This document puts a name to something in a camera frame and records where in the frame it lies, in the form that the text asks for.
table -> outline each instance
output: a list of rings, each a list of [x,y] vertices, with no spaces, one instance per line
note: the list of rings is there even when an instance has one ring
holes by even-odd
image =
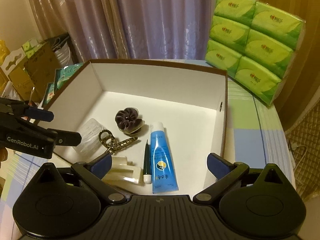
[[[203,60],[172,60],[205,65]],[[252,168],[276,163],[295,187],[291,155],[278,114],[266,107],[248,90],[228,80],[228,117],[224,158],[242,161]],[[14,153],[7,168],[6,183],[0,200],[0,239],[18,239],[20,232],[12,217],[12,207],[39,167],[48,160],[24,153]],[[68,163],[53,155],[57,167]]]

white tube cap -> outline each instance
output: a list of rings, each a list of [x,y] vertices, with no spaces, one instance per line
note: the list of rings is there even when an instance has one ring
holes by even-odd
[[[164,131],[163,123],[153,122],[152,124],[150,124],[150,132],[155,132],[155,131]]]
[[[145,184],[151,184],[151,175],[150,174],[143,175],[143,182]]]

black circular disc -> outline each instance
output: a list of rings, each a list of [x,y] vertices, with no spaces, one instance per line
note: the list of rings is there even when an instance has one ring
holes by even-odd
[[[222,197],[219,211],[222,219],[239,233],[261,238],[291,234],[305,217],[299,196],[287,194],[281,185],[230,191]]]
[[[100,213],[100,201],[90,191],[43,183],[18,198],[14,219],[29,235],[62,238],[76,235],[89,227]]]

green tissue package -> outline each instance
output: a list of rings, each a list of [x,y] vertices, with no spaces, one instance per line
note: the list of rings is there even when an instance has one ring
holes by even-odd
[[[250,30],[244,54],[283,78],[293,50],[267,35]]]
[[[297,16],[256,2],[251,28],[296,49],[303,39],[304,21]]]
[[[51,100],[51,98],[53,98],[53,96],[54,96],[54,83],[48,83],[47,89],[45,90],[42,107],[46,106]]]
[[[64,83],[68,81],[70,77],[83,65],[83,63],[78,63],[64,68],[56,69],[54,78],[54,91],[56,92],[60,89]]]
[[[209,40],[205,60],[217,68],[227,70],[228,75],[235,77],[241,54],[228,47]]]
[[[213,16],[210,38],[243,53],[247,42],[249,27],[219,16]]]
[[[239,61],[235,80],[251,90],[255,95],[270,105],[281,79],[259,63],[242,57]]]
[[[255,0],[216,0],[214,15],[251,25]]]

yellow and black circular logo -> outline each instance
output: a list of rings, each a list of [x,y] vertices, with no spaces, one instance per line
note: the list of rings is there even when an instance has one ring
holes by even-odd
[[[163,171],[166,168],[166,166],[167,166],[167,164],[165,164],[165,162],[163,162],[163,161],[159,161],[157,163],[157,169],[160,171]]]

